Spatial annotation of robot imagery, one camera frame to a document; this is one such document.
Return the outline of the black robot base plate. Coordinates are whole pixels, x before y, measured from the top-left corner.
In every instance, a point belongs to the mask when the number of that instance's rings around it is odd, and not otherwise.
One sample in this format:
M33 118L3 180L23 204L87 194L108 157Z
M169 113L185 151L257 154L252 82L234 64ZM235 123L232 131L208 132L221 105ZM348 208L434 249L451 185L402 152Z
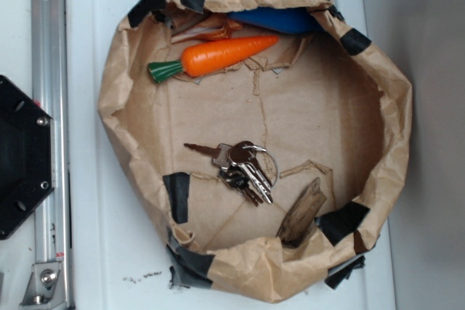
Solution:
M52 118L1 77L1 239L9 239L54 189Z

